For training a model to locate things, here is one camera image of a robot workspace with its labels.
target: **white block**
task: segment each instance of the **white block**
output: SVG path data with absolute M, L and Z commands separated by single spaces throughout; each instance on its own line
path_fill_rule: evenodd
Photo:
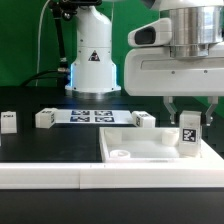
M 16 112 L 8 111 L 1 113 L 1 133 L 17 133 Z
M 145 111 L 132 112 L 133 124 L 141 128 L 155 128 L 156 118 Z
M 50 128 L 55 124 L 56 108 L 45 108 L 35 116 L 36 128 Z
M 183 111 L 180 115 L 179 153 L 197 157 L 201 151 L 201 112 Z

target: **table surface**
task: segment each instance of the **table surface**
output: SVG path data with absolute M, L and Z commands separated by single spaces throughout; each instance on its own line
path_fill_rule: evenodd
M 179 110 L 206 111 L 193 98 L 176 99 Z M 161 97 L 115 97 L 105 101 L 72 99 L 56 88 L 0 88 L 0 111 L 16 111 L 18 133 L 2 136 L 1 162 L 102 162 L 99 127 L 55 125 L 36 129 L 43 108 L 145 110 L 157 127 L 170 125 Z M 223 119 L 215 116 L 203 138 L 222 155 Z M 2 190 L 0 223 L 222 224 L 224 189 Z

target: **warning label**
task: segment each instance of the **warning label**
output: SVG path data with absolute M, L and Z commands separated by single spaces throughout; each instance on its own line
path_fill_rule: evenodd
M 100 58 L 99 58 L 99 56 L 98 56 L 98 54 L 97 54 L 96 51 L 94 51 L 94 52 L 92 53 L 92 55 L 91 55 L 90 58 L 89 58 L 89 61 L 100 61 Z

